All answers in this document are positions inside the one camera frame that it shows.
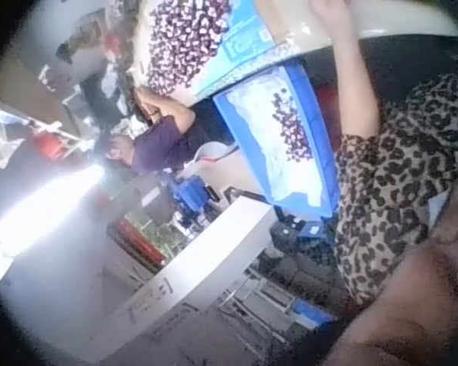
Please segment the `person in leopard print shirt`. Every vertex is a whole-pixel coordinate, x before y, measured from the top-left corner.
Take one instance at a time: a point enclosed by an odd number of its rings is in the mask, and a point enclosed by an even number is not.
[[[458,180],[458,73],[417,86],[380,114],[347,2],[311,6],[337,68],[343,136],[334,255],[347,290],[366,305],[428,237],[429,199]]]

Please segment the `small blue bin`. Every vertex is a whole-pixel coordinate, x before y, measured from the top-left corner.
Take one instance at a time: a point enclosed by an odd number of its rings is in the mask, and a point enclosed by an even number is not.
[[[240,88],[256,78],[262,76],[266,78],[272,72],[277,72],[278,77],[286,83],[286,88],[295,101],[298,116],[302,122],[322,183],[321,204],[319,206],[311,206],[307,201],[307,196],[301,192],[294,192],[279,201],[273,199],[266,172],[266,157],[263,155],[258,142],[254,139],[247,122],[237,113],[235,106],[227,99],[227,94],[234,89]],[[282,66],[274,66],[267,69],[239,85],[215,95],[214,103],[246,156],[268,202],[295,213],[320,217],[333,216],[339,199],[339,189],[331,143],[318,100],[305,70],[299,63],[287,62]],[[248,98],[247,102],[245,99],[244,103],[250,104],[252,101]]]

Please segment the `pile of small parts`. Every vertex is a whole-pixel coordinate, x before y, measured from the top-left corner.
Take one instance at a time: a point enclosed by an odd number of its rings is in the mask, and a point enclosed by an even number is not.
[[[150,13],[148,86],[160,95],[177,85],[189,88],[217,55],[230,11],[229,0],[163,0]]]
[[[276,110],[272,116],[282,125],[280,136],[285,139],[285,144],[288,146],[287,160],[296,162],[309,160],[312,158],[311,148],[308,145],[302,122],[298,118],[293,98],[286,89],[282,89],[281,93],[273,94],[272,103]]]

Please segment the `purple shirt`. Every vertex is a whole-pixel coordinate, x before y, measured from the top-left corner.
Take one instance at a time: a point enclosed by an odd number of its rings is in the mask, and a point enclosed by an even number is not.
[[[182,135],[172,116],[161,117],[157,124],[134,140],[132,169],[138,173],[180,169],[184,162],[193,159],[197,149],[207,140],[196,124]]]

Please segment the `white wall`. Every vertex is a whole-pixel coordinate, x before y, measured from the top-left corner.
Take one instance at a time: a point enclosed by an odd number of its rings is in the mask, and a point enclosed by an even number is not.
[[[18,31],[15,41],[23,62],[36,75],[47,63],[53,70],[70,75],[73,84],[97,72],[103,63],[100,49],[80,51],[73,58],[71,66],[60,62],[55,53],[57,47],[70,36],[77,19],[104,6],[104,0],[38,2],[22,29]]]

